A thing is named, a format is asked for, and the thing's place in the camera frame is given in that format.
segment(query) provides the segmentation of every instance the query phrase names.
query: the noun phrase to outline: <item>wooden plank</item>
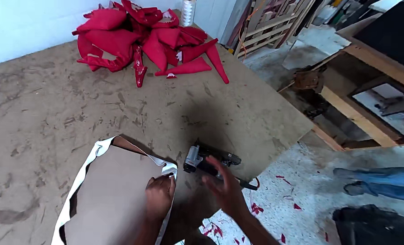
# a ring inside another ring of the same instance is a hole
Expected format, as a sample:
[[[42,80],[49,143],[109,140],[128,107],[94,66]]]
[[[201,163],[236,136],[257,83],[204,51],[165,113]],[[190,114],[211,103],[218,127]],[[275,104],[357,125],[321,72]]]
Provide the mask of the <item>wooden plank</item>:
[[[273,14],[273,11],[269,11],[269,12],[265,13],[264,16],[263,16],[263,19],[261,20],[261,23],[264,23],[264,22],[266,22],[266,21],[269,21],[270,18],[272,17],[272,14]],[[261,36],[262,34],[263,34],[263,32],[260,31],[260,32],[258,32],[257,34],[255,34],[252,38],[259,37],[259,36]]]
[[[388,136],[388,132],[391,132],[391,130],[354,101],[351,101],[347,97],[339,97],[327,86],[323,87],[321,96],[381,146],[393,147],[398,145],[390,136]]]
[[[282,15],[282,14],[284,13],[285,8],[286,8],[286,6],[287,6],[287,3],[288,3],[289,1],[290,1],[290,0],[285,0],[285,2],[282,3],[282,6],[279,8],[278,12],[276,13],[275,18],[276,18],[276,17],[279,17],[280,15]]]
[[[382,57],[383,54],[375,53],[377,51],[372,52],[368,48],[359,47],[355,44],[345,47],[343,51],[382,71],[404,85],[404,66],[396,61],[387,56]]]
[[[294,11],[295,7],[296,7],[295,3],[289,4],[285,9],[285,14],[286,15],[292,15],[292,12]]]
[[[273,37],[273,38],[271,38],[271,39],[269,39],[269,40],[267,40],[267,41],[265,41],[265,42],[262,42],[262,43],[260,43],[260,44],[258,44],[258,45],[255,45],[255,46],[251,47],[251,48],[248,48],[248,49],[246,50],[246,53],[248,54],[249,52],[252,52],[252,51],[254,51],[255,49],[258,49],[258,48],[260,48],[260,47],[263,47],[264,45],[268,44],[269,42],[273,42],[273,41],[275,41],[275,40],[277,40],[277,39],[279,39],[279,38],[282,38],[283,36],[284,36],[284,34],[279,35],[279,36],[276,36],[276,37]],[[238,57],[240,57],[240,56],[242,56],[242,55],[244,55],[244,51],[241,52],[241,53],[239,53],[239,54],[238,54]]]
[[[234,56],[238,57],[238,54],[240,53],[240,50],[242,48],[241,41],[244,41],[244,37],[246,36],[247,33],[247,27],[244,28],[243,33],[241,33],[241,37],[238,39],[238,45],[237,45],[237,49],[235,50]]]
[[[273,27],[275,25],[279,25],[279,24],[284,23],[284,22],[286,22],[286,21],[288,21],[290,19],[296,18],[298,15],[299,15],[298,13],[294,14],[292,16],[283,15],[281,17],[273,18],[273,19],[271,19],[271,20],[269,20],[267,22],[261,23],[261,24],[259,24],[257,26],[257,29],[255,31],[249,32],[246,37],[252,36],[252,35],[254,35],[254,34],[256,34],[256,33],[260,32],[260,31],[264,31],[266,29],[269,29],[270,27]]]
[[[311,130],[334,151],[345,151],[342,146],[340,146],[332,137],[321,130],[317,125],[314,124],[314,127]]]
[[[268,0],[256,0],[255,1],[255,8],[256,11],[254,10],[254,14],[252,17],[250,17],[249,25],[247,26],[247,29],[249,31],[253,31],[256,29],[256,26],[259,23],[259,20],[261,19],[261,15],[263,14],[263,11],[265,9],[265,6],[267,5],[269,1]]]
[[[282,26],[282,27],[277,28],[277,29],[275,29],[275,30],[273,30],[273,31],[264,33],[263,35],[261,35],[261,36],[259,36],[259,37],[256,37],[256,38],[250,39],[250,40],[248,40],[248,41],[245,41],[245,42],[244,42],[244,47],[246,47],[246,46],[248,46],[248,45],[250,45],[250,44],[259,42],[260,40],[263,40],[264,38],[273,36],[274,34],[276,34],[276,33],[278,33],[278,32],[284,31],[284,30],[290,28],[291,25],[292,25],[292,24],[288,24],[288,25]]]

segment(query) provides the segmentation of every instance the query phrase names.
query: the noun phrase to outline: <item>cardboard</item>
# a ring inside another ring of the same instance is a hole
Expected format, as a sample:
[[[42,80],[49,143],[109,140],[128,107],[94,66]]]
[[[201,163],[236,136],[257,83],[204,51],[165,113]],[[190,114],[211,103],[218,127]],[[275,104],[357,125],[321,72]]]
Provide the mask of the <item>cardboard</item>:
[[[120,136],[96,142],[69,191],[52,244],[132,244],[145,214],[147,182],[170,172],[176,177],[176,170],[175,164],[145,154]],[[69,220],[61,222],[67,215]]]

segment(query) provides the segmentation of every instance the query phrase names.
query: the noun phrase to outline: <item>wooden table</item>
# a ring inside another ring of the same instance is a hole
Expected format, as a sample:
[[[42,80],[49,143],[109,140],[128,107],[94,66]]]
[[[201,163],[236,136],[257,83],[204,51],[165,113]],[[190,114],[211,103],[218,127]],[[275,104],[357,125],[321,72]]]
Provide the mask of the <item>wooden table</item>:
[[[91,72],[76,41],[0,64],[0,245],[48,245],[80,166],[97,140],[125,134],[179,166],[164,242],[183,239],[217,207],[200,173],[182,170],[201,141],[242,158],[233,172],[251,179],[312,128],[297,109],[217,46],[230,84],[215,69],[178,79],[148,67]]]

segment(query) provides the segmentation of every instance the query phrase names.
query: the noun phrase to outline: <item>white wall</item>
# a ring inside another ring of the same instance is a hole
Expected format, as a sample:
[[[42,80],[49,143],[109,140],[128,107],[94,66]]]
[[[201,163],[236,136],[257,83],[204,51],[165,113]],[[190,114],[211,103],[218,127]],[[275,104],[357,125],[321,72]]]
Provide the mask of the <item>white wall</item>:
[[[236,0],[198,0],[195,23],[221,38]],[[0,0],[0,63],[72,41],[82,16],[107,0]],[[180,9],[182,0],[134,0],[162,11]]]

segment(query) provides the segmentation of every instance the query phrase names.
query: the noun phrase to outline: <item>red fabric piece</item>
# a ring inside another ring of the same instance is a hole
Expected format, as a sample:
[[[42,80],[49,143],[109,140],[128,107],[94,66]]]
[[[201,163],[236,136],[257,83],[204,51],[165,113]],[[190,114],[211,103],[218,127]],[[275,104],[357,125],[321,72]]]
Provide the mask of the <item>red fabric piece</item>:
[[[89,30],[112,30],[118,27],[126,19],[126,13],[116,9],[93,10],[89,15],[90,19],[78,26],[73,35]]]
[[[170,20],[167,20],[163,17],[163,21],[160,20],[156,22],[152,25],[152,28],[170,28],[177,27],[179,25],[178,16],[171,9],[168,9],[166,12],[168,12],[172,16],[172,18],[170,18]]]
[[[140,35],[137,41],[139,41],[140,43],[145,42],[150,35],[148,27],[141,25],[132,17],[129,18],[129,22],[131,23],[132,31]]]
[[[143,54],[141,53],[141,47],[134,44],[134,69],[135,69],[135,82],[138,88],[143,86],[144,75],[146,74],[147,67],[143,65]]]
[[[182,51],[182,63],[187,63],[187,62],[192,61],[195,58],[199,57],[201,54],[205,53],[211,46],[213,46],[217,41],[218,41],[218,39],[216,38],[205,44],[184,49]]]
[[[129,0],[122,0],[122,4],[129,15],[142,25],[151,26],[163,18],[161,10],[157,9],[152,13],[146,14],[140,6],[131,3]]]
[[[91,30],[85,33],[85,37],[103,51],[128,59],[132,56],[129,49],[139,35],[123,29],[115,31]]]
[[[158,28],[153,29],[152,33],[155,33],[158,40],[164,44],[169,45],[172,49],[176,48],[177,40],[179,39],[179,29],[171,28]]]
[[[152,13],[155,13],[156,11],[158,11],[158,8],[150,7],[150,8],[142,8],[141,10],[144,12],[144,14],[152,14]]]
[[[200,40],[198,40],[198,39],[188,35],[185,32],[182,32],[182,31],[181,31],[180,37],[185,41],[184,45],[190,45],[190,44],[199,45],[199,44],[204,43],[203,41],[200,41]]]
[[[261,207],[258,207],[258,205],[256,205],[256,203],[252,203],[250,208],[252,209],[252,213],[255,213],[255,214],[259,214],[259,212],[261,212],[261,213],[264,212],[264,209]]]
[[[287,184],[292,185],[290,182],[288,182],[286,179],[283,179]]]
[[[116,72],[116,71],[120,71],[121,69],[123,69],[123,67],[125,67],[129,63],[129,60],[121,58],[121,57],[117,57],[115,60],[111,61],[111,60],[102,59],[102,58],[98,58],[98,57],[87,56],[83,59],[78,59],[77,62],[88,64],[88,65],[97,65],[97,66],[106,67],[109,69],[109,71]]]
[[[102,58],[103,55],[103,51],[100,48],[93,46],[93,43],[91,43],[90,40],[85,37],[84,33],[80,33],[78,36],[78,51],[82,58],[87,57],[88,54],[93,54],[99,56],[100,58]],[[96,71],[100,68],[98,65],[89,66],[91,71]]]
[[[146,43],[143,45],[142,50],[162,72],[166,71],[167,58],[164,46],[158,41],[158,37],[155,33],[151,33]]]
[[[181,31],[186,34],[198,39],[201,42],[205,42],[205,39],[208,38],[208,35],[199,28],[195,27],[178,27]]]
[[[125,9],[125,7],[123,7],[122,4],[113,2],[112,5],[114,6],[114,8],[118,8],[120,11],[125,11],[125,14],[126,14],[126,9]]]
[[[211,66],[209,66],[202,57],[199,57],[193,61],[188,63],[178,65],[177,67],[173,67],[168,69],[166,72],[158,71],[155,73],[155,76],[164,76],[169,73],[173,74],[191,74],[201,71],[210,71]]]
[[[218,50],[216,45],[212,45],[206,51],[206,55],[208,56],[211,63],[214,65],[214,68],[217,70],[218,74],[220,75],[221,79],[224,81],[225,84],[229,83],[228,76],[225,73],[225,69],[223,69],[223,65],[220,60],[220,55],[218,54]]]
[[[167,63],[171,64],[172,66],[177,66],[177,63],[179,62],[179,60],[176,58],[177,52],[165,44],[163,44],[163,46],[164,53],[166,54]]]

